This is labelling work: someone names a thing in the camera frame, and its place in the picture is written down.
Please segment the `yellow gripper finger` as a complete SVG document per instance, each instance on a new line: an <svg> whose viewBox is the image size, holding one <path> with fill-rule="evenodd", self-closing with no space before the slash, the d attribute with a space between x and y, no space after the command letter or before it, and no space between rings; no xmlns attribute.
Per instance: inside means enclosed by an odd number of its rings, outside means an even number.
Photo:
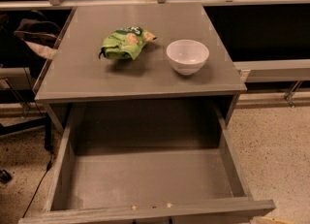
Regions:
<svg viewBox="0 0 310 224"><path fill-rule="evenodd" d="M275 219L270 217L259 216L256 217L256 224L295 224L292 221Z"/></svg>

